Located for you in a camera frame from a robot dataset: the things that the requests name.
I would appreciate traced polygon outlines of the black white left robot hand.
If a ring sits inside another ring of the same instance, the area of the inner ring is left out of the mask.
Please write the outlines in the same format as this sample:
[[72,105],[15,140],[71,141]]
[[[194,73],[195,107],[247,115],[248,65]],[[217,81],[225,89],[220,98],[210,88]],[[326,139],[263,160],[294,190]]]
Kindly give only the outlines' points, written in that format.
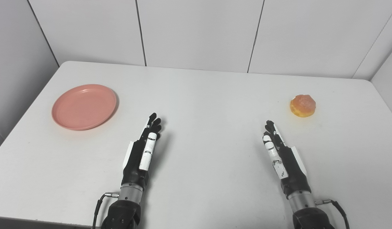
[[160,139],[161,119],[152,113],[139,137],[128,147],[129,158],[123,170],[121,185],[135,184],[145,189],[149,181],[149,168],[156,141]]

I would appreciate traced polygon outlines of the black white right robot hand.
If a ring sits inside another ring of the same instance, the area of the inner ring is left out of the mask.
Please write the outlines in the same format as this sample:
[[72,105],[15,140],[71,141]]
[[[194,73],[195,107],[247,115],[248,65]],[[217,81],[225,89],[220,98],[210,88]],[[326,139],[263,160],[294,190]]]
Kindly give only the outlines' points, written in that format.
[[288,147],[279,129],[271,120],[265,124],[263,143],[270,157],[272,166],[280,179],[281,189],[287,199],[295,193],[312,190],[306,175],[306,169],[295,147]]

